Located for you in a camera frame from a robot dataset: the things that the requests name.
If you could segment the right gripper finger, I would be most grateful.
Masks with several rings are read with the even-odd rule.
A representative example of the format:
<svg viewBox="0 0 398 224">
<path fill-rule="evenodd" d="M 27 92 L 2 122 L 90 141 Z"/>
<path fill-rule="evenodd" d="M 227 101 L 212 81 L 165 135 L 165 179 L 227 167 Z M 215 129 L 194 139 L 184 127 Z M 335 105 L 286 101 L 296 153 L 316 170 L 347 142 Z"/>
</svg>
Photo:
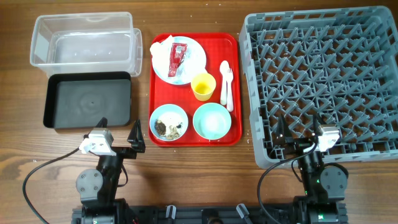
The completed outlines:
<svg viewBox="0 0 398 224">
<path fill-rule="evenodd" d="M 318 128 L 320 127 L 320 125 L 325 124 L 325 122 L 324 122 L 323 118 L 318 113 L 315 113 L 313 115 L 312 122 L 313 122 L 313 133 L 314 133 L 314 135 L 318 136 L 320 133 Z"/>
<path fill-rule="evenodd" d="M 289 129 L 289 125 L 281 114 L 277 121 L 276 135 L 278 140 L 292 140 L 292 133 Z"/>
</svg>

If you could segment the light blue bowl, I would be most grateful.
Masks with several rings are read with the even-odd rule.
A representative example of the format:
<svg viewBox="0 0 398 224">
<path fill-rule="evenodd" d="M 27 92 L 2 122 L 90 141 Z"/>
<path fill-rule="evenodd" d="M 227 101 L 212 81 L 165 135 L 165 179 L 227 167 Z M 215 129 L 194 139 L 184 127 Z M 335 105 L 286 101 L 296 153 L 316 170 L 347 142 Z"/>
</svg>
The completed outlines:
<svg viewBox="0 0 398 224">
<path fill-rule="evenodd" d="M 156 108 L 149 118 L 149 129 L 156 140 L 171 142 L 180 139 L 189 125 L 186 112 L 174 104 Z"/>
</svg>

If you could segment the food scraps and rice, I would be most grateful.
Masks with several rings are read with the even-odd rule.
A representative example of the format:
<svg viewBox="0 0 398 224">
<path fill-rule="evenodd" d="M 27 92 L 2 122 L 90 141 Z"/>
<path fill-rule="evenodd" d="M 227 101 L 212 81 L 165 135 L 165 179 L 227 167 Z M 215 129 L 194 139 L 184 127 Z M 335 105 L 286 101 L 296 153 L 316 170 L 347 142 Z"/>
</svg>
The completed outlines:
<svg viewBox="0 0 398 224">
<path fill-rule="evenodd" d="M 173 141 L 182 135 L 183 118 L 174 112 L 166 112 L 155 120 L 155 131 L 162 140 Z"/>
</svg>

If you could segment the mint green bowl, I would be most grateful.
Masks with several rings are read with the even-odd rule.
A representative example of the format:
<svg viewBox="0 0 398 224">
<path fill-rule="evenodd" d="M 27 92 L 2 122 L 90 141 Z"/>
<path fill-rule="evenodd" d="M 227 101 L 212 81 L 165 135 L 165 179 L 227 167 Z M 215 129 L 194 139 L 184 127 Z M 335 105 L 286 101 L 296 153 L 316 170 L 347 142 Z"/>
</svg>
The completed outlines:
<svg viewBox="0 0 398 224">
<path fill-rule="evenodd" d="M 229 111 L 218 103 L 205 103 L 193 115 L 196 133 L 207 140 L 219 140 L 229 133 L 232 118 Z"/>
</svg>

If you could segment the pink plastic fork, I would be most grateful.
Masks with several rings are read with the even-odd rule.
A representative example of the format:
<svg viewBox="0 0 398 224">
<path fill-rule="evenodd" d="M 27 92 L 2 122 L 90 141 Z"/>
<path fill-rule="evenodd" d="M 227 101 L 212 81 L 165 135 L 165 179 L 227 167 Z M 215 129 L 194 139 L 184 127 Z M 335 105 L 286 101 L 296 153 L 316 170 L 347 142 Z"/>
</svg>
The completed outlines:
<svg viewBox="0 0 398 224">
<path fill-rule="evenodd" d="M 226 99 L 226 108 L 229 112 L 232 112 L 234 109 L 233 106 L 233 94 L 232 94 L 232 81 L 233 81 L 233 71 L 232 69 L 227 69 L 227 99 Z"/>
</svg>

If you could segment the yellow plastic cup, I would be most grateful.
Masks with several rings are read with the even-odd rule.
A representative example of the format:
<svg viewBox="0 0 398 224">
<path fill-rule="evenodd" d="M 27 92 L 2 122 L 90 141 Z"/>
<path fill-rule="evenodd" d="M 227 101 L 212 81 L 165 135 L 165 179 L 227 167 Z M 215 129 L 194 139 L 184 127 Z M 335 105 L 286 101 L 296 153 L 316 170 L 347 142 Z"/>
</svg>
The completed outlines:
<svg viewBox="0 0 398 224">
<path fill-rule="evenodd" d="M 199 101 L 207 101 L 211 98 L 215 88 L 216 80 L 209 73 L 200 73 L 193 77 L 191 88 L 195 98 Z"/>
</svg>

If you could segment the white napkin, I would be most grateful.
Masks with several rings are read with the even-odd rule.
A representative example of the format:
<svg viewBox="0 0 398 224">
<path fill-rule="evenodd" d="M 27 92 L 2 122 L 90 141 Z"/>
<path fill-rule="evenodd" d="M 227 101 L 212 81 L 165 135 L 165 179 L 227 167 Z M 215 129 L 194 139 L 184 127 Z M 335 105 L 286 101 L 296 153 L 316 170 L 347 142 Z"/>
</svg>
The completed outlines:
<svg viewBox="0 0 398 224">
<path fill-rule="evenodd" d="M 170 53 L 174 37 L 168 36 L 162 42 L 155 42 L 150 47 L 152 55 L 152 66 L 161 76 L 167 76 L 169 73 Z"/>
</svg>

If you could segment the white plastic spoon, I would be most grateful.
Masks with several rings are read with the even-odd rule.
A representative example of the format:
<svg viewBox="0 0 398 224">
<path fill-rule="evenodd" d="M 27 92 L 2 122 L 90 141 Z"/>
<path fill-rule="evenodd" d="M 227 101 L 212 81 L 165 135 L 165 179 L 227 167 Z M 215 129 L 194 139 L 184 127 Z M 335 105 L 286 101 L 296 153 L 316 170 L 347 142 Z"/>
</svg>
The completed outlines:
<svg viewBox="0 0 398 224">
<path fill-rule="evenodd" d="M 229 69 L 229 63 L 224 60 L 220 64 L 220 73 L 222 77 L 222 82 L 221 82 L 221 95 L 220 95 L 220 104 L 221 105 L 226 105 L 227 104 L 227 81 L 224 77 L 224 73 Z"/>
</svg>

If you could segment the light blue plate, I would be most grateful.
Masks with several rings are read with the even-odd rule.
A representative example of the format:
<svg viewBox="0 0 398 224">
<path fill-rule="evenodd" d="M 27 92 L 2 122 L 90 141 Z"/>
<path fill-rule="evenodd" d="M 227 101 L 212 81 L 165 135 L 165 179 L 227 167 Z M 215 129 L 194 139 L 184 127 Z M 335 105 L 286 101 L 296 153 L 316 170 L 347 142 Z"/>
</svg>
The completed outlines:
<svg viewBox="0 0 398 224">
<path fill-rule="evenodd" d="M 195 40 L 184 36 L 173 36 L 175 43 L 187 44 L 183 62 L 180 64 L 175 77 L 161 76 L 157 70 L 156 75 L 166 83 L 172 85 L 189 84 L 192 78 L 199 73 L 206 73 L 206 53 L 204 48 Z"/>
</svg>

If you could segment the red sauce packet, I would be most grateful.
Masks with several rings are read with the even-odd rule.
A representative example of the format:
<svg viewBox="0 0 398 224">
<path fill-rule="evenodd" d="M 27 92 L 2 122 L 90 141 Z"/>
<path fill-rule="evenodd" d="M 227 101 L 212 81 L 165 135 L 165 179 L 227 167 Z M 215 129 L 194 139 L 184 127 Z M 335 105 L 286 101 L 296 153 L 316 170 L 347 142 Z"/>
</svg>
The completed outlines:
<svg viewBox="0 0 398 224">
<path fill-rule="evenodd" d="M 187 44 L 173 43 L 169 57 L 169 72 L 168 77 L 175 77 L 178 67 L 183 62 L 185 53 L 187 51 Z"/>
</svg>

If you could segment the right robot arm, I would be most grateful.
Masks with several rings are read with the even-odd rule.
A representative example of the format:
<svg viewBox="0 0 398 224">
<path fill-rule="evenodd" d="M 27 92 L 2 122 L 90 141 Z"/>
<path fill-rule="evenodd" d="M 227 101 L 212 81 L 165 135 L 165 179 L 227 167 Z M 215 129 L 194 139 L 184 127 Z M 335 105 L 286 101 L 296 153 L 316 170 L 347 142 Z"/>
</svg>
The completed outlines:
<svg viewBox="0 0 398 224">
<path fill-rule="evenodd" d="M 323 161 L 323 153 L 340 138 L 336 125 L 327 124 L 318 114 L 313 115 L 313 136 L 294 138 L 283 116 L 277 121 L 275 143 L 288 154 L 296 155 L 304 196 L 294 197 L 289 209 L 291 223 L 348 223 L 345 199 L 348 170 L 342 165 Z"/>
</svg>

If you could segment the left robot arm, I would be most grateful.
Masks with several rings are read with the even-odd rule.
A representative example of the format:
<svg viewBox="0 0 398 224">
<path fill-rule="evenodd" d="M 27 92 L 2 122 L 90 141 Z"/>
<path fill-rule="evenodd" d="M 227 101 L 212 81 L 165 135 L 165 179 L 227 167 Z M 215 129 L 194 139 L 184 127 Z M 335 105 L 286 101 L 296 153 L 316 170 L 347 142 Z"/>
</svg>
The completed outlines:
<svg viewBox="0 0 398 224">
<path fill-rule="evenodd" d="M 125 159 L 135 159 L 138 153 L 145 152 L 146 145 L 141 130 L 141 122 L 136 120 L 127 142 L 129 147 L 113 146 L 114 138 L 107 128 L 108 120 L 102 118 L 87 135 L 84 136 L 79 150 L 99 157 L 94 169 L 84 170 L 76 180 L 76 189 L 80 194 L 82 208 L 72 213 L 72 223 L 139 223 L 138 216 L 129 207 L 126 200 L 116 198 L 116 191 L 123 185 L 119 183 Z"/>
</svg>

